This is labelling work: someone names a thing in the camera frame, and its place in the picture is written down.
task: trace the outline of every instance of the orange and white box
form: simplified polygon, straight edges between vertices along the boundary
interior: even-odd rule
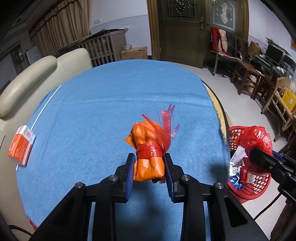
[[[12,140],[7,155],[11,157],[17,164],[27,166],[29,155],[35,141],[36,136],[27,127],[21,126]]]

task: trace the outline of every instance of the red plastic basket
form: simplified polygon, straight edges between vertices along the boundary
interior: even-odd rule
[[[237,149],[237,138],[240,135],[243,126],[231,126],[229,128],[229,147],[230,151]],[[252,200],[260,197],[267,189],[271,180],[271,176],[256,176],[254,183],[247,183],[244,188],[237,190],[231,182],[228,180],[228,188],[233,193],[233,195],[239,200],[240,203],[244,203],[248,200]]]

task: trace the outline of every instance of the wooden door frame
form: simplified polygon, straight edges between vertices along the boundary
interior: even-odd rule
[[[148,17],[151,37],[152,59],[160,60],[160,39],[157,0],[147,0]],[[243,39],[248,40],[249,36],[249,5],[248,0],[243,0],[244,9],[244,31]]]

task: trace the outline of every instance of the metal screw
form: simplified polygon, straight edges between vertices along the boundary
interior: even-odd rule
[[[82,182],[77,182],[77,183],[75,183],[75,187],[76,187],[77,189],[80,189],[80,188],[83,187],[83,183],[82,183]]]
[[[118,176],[116,176],[116,175],[111,175],[111,176],[109,176],[109,179],[110,179],[111,181],[116,181],[116,180],[118,179]]]
[[[224,187],[223,183],[215,183],[215,186],[219,189],[222,189]]]
[[[183,179],[184,181],[188,181],[188,180],[190,180],[190,176],[187,175],[187,174],[184,174],[184,175],[182,176],[182,179]]]

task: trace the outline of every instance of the curtain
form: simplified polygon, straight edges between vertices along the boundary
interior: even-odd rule
[[[56,55],[68,44],[90,35],[92,0],[63,0],[33,29],[30,38],[41,57]]]

